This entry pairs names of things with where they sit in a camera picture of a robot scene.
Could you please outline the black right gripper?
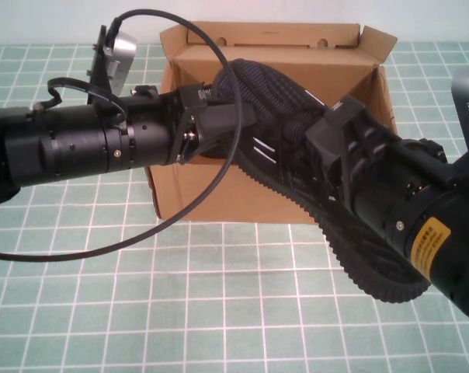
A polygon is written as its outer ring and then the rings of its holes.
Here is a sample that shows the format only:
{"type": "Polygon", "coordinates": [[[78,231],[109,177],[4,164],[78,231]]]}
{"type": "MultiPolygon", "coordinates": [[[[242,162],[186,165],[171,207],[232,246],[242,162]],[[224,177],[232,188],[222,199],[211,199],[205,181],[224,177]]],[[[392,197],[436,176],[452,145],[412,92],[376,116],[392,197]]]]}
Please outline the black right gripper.
{"type": "Polygon", "coordinates": [[[306,134],[323,210],[354,218],[405,215],[405,143],[376,120],[359,100],[347,96],[327,109],[306,134]]]}

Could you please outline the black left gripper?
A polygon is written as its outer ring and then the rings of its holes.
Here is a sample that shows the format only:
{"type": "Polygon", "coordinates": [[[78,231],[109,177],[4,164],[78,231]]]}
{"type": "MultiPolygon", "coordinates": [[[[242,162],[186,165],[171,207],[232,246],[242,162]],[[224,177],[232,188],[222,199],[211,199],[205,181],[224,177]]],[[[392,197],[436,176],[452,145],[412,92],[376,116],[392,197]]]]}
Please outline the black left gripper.
{"type": "MultiPolygon", "coordinates": [[[[209,136],[234,131],[238,126],[238,111],[234,103],[214,105],[210,88],[211,85],[197,83],[182,85],[172,93],[172,161],[185,165],[196,157],[227,158],[232,139],[214,140],[209,136]]],[[[243,103],[241,126],[251,126],[256,122],[253,106],[243,103]]]]}

